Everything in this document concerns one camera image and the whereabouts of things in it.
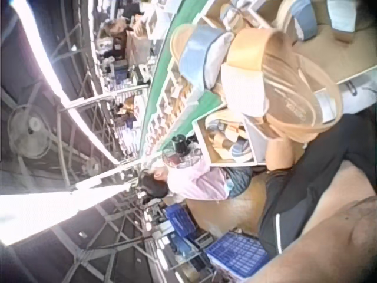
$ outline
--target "fluorescent light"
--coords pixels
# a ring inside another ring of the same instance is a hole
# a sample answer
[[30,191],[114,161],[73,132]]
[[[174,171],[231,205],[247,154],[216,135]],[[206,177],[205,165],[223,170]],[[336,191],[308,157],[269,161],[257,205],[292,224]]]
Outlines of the fluorescent light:
[[157,258],[158,258],[158,261],[160,262],[162,268],[164,270],[167,270],[168,269],[168,265],[167,265],[164,253],[160,249],[157,250]]
[[152,224],[150,222],[147,222],[145,227],[147,228],[147,231],[151,231],[152,230]]
[[160,246],[161,249],[165,248],[165,245],[164,245],[162,240],[158,240],[157,242],[158,242],[158,245]]
[[87,179],[87,180],[84,180],[82,182],[78,182],[75,184],[75,187],[78,189],[78,190],[83,190],[83,189],[90,189],[91,187],[95,187],[95,186],[98,186],[102,184],[102,179],[100,178],[90,178],[90,179]]
[[8,246],[122,192],[124,185],[74,192],[0,196],[0,241]]
[[181,275],[180,275],[177,271],[176,271],[175,275],[176,275],[177,280],[178,280],[179,283],[184,283],[184,281],[183,281]]
[[87,234],[85,234],[85,232],[79,232],[78,235],[84,239],[88,237]]
[[[39,35],[37,23],[33,16],[32,10],[26,0],[13,0],[11,6],[19,16],[22,26],[25,30],[26,36],[29,41],[29,45],[34,53],[34,57],[43,73],[47,83],[51,87],[51,90],[61,100],[61,104],[67,107],[71,101],[62,89],[62,85],[52,68],[52,65],[48,59],[46,51],[44,49],[42,39]],[[89,129],[85,121],[78,114],[76,109],[68,110],[68,113],[72,119],[77,123],[77,126],[81,131],[89,138],[93,145],[99,149],[113,164],[118,165],[119,161],[115,159],[111,153],[105,148],[101,141],[95,136],[95,134]]]
[[163,241],[163,243],[165,244],[165,245],[168,245],[168,244],[170,244],[170,240],[169,240],[169,238],[167,237],[167,236],[165,236],[165,237],[162,237],[162,239],[161,239],[162,241]]

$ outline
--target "factory floor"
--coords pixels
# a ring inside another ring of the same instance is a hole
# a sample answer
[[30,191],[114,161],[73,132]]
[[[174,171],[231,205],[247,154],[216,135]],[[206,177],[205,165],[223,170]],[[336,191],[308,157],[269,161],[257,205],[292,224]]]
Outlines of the factory floor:
[[186,204],[199,227],[215,237],[221,237],[233,228],[256,235],[266,200],[266,178],[266,173],[255,176],[249,188],[234,199],[221,202],[186,199]]

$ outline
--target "black pants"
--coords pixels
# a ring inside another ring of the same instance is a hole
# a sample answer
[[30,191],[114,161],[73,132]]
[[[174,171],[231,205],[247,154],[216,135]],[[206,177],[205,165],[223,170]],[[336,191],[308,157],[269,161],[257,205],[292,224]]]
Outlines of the black pants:
[[337,125],[308,144],[291,170],[270,173],[259,223],[260,242],[270,257],[301,235],[344,160],[363,171],[376,188],[376,131],[370,120],[344,115]]

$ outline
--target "worker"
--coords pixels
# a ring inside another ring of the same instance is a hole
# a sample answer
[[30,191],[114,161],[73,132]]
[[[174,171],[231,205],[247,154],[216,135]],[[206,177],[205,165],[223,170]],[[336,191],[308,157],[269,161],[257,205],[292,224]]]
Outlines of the worker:
[[289,139],[281,139],[280,144],[269,142],[266,163],[270,173],[259,239],[271,258],[342,206],[376,195],[373,120],[345,114],[310,142],[294,165]]
[[140,177],[148,190],[175,193],[186,199],[226,200],[241,195],[253,176],[251,167],[210,167],[203,157],[187,168],[164,164],[146,169]]
[[376,272],[377,197],[372,196],[327,215],[247,283],[367,283],[377,282]]

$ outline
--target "white stripe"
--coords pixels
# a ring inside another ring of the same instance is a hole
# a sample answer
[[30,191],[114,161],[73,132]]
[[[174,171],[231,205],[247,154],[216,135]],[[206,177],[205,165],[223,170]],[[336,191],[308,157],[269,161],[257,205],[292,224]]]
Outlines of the white stripe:
[[276,240],[277,240],[277,251],[279,254],[282,253],[282,240],[280,238],[280,214],[276,215]]

